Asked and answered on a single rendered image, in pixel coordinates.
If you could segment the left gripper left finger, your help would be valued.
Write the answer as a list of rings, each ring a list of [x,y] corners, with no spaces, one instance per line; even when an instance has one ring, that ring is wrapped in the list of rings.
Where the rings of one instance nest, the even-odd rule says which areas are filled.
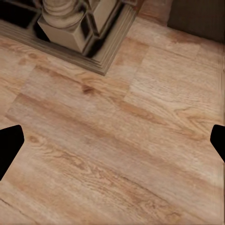
[[[24,135],[20,125],[0,130],[0,181],[23,144]]]

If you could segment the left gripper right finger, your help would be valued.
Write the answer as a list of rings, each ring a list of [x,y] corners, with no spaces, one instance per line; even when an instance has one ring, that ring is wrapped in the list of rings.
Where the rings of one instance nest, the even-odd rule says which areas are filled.
[[[214,125],[210,141],[225,162],[225,127]]]

